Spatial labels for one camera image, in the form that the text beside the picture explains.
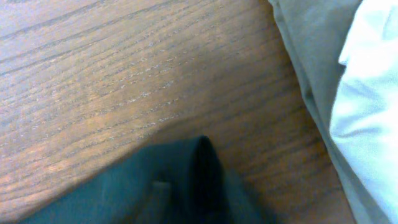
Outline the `black leggings with red waistband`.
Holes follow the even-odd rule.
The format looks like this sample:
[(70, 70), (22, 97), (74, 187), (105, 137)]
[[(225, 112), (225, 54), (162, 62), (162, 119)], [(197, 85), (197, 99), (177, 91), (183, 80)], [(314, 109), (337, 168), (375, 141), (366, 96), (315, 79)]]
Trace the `black leggings with red waistband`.
[(145, 147), (26, 223), (276, 223), (206, 136)]

